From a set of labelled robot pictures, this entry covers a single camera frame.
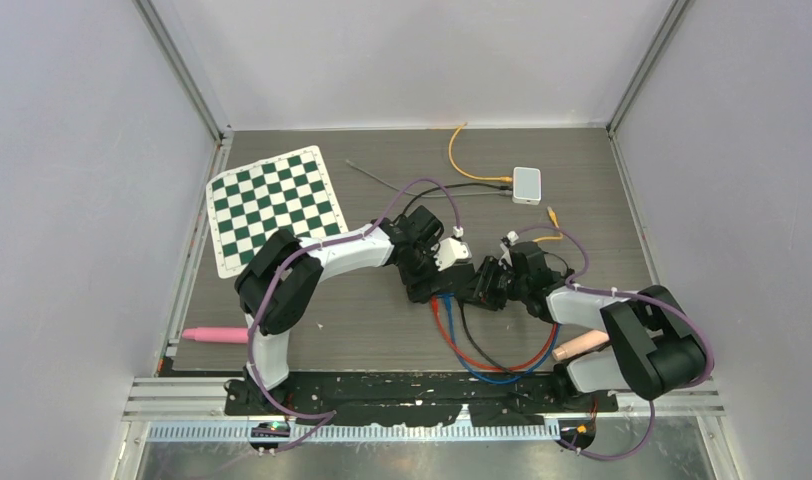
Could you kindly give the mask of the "green white chessboard mat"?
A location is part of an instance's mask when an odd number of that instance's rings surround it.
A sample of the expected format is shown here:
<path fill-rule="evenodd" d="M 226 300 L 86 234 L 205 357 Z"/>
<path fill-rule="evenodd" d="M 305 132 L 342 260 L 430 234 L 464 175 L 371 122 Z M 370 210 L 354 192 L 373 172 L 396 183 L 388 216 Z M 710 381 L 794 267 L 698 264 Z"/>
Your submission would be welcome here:
<path fill-rule="evenodd" d="M 348 227 L 316 145 L 226 170 L 206 185 L 218 277 L 239 275 L 275 232 L 319 238 Z"/>

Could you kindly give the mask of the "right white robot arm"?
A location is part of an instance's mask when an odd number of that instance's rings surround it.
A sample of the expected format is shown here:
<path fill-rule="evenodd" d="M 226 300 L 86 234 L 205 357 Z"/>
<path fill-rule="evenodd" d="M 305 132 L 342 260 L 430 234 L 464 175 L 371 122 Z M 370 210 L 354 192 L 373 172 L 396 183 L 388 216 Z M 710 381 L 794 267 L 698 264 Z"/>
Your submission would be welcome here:
<path fill-rule="evenodd" d="M 490 311 L 520 302 L 547 323 L 601 332 L 602 346 L 559 360 L 548 392 L 566 410 L 578 410 L 593 392 L 629 390 L 655 400 L 703 378 L 709 354 L 672 293 L 661 285 L 640 291 L 600 291 L 571 284 L 533 241 L 505 239 L 500 257 L 488 256 L 464 284 L 459 301 Z"/>

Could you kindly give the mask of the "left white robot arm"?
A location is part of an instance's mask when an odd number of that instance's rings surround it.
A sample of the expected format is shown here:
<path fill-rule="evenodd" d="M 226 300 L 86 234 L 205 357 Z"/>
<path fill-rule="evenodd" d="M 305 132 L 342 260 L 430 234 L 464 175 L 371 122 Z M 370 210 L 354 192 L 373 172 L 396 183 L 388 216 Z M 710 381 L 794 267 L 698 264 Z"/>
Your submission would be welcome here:
<path fill-rule="evenodd" d="M 252 403 L 266 414 L 287 405 L 290 331 L 321 282 L 393 265 L 408 300 L 424 304 L 455 293 L 475 275 L 463 236 L 461 227 L 445 236 L 442 222 L 425 207 L 324 238 L 299 238 L 287 229 L 274 233 L 234 282 L 248 327 Z"/>

